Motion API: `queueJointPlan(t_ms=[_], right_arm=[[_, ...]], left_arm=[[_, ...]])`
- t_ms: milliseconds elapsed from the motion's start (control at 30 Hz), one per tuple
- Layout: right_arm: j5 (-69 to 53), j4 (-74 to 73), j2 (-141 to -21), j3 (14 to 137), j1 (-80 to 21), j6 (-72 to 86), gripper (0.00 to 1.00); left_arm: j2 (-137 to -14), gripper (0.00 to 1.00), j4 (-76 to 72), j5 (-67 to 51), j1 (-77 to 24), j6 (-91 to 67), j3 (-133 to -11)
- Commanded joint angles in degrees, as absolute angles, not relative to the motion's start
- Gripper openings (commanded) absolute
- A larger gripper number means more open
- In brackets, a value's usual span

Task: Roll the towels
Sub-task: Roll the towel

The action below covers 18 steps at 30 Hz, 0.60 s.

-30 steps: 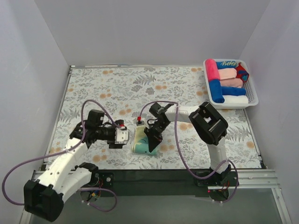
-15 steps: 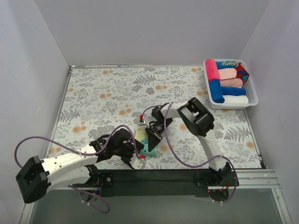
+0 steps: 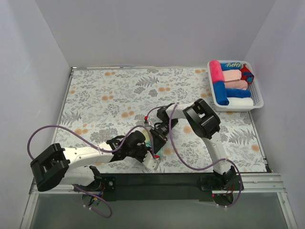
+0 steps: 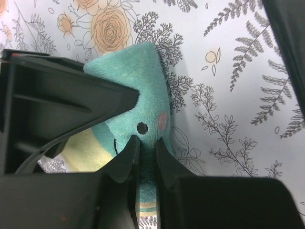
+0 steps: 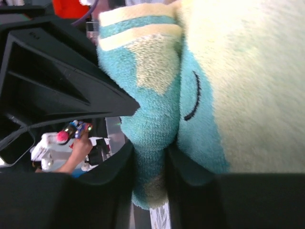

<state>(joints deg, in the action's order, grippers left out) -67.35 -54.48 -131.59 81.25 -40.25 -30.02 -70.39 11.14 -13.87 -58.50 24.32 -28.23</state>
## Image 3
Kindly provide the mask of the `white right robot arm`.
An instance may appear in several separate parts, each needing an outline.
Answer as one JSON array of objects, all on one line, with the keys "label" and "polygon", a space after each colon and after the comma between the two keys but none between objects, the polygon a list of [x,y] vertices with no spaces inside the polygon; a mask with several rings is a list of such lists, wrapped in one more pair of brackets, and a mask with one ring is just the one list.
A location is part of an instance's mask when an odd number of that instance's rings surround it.
[{"label": "white right robot arm", "polygon": [[[212,167],[213,180],[215,180],[216,185],[223,190],[233,188],[238,169],[227,158],[221,143],[220,118],[208,103],[203,99],[198,99],[193,103],[171,103],[167,106],[159,106],[156,109],[157,117],[161,122],[154,124],[150,129],[154,152],[157,153],[170,140],[176,155],[187,168],[194,171],[204,171]],[[187,120],[193,132],[203,140],[212,160],[211,165],[195,168],[183,161],[174,145],[172,134],[172,129],[178,124],[179,119]]]}]

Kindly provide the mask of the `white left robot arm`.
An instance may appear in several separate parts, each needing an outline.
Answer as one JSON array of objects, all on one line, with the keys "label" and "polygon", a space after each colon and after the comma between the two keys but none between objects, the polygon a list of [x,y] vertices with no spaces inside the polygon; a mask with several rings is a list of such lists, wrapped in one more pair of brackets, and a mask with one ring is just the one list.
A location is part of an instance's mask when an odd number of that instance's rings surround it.
[{"label": "white left robot arm", "polygon": [[49,191],[59,184],[81,185],[96,191],[102,176],[95,164],[110,163],[131,157],[149,169],[157,167],[152,148],[145,136],[134,131],[127,137],[117,136],[97,146],[64,148],[59,143],[50,145],[30,164],[39,192]]}]

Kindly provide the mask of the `green yellow cloth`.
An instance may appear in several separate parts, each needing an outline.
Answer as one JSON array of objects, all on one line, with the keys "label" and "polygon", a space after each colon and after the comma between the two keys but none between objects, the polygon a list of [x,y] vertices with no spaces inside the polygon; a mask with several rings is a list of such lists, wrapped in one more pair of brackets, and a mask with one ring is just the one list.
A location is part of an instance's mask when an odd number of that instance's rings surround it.
[{"label": "green yellow cloth", "polygon": [[[148,130],[150,131],[150,134],[153,138],[153,152],[154,152],[154,156],[155,157],[159,157],[160,152],[162,150],[162,148],[165,146],[165,144],[168,141],[168,137],[167,135],[169,134],[168,130],[165,130],[164,127],[158,127],[158,128],[148,128]],[[151,141],[150,141],[150,137],[149,134],[147,133],[147,131],[145,129],[143,129],[141,131],[141,133],[144,136],[144,141],[139,143],[139,146],[145,146],[146,149],[143,150],[144,155],[140,156],[140,159],[138,159],[138,161],[143,162],[147,151],[151,151]]]}]

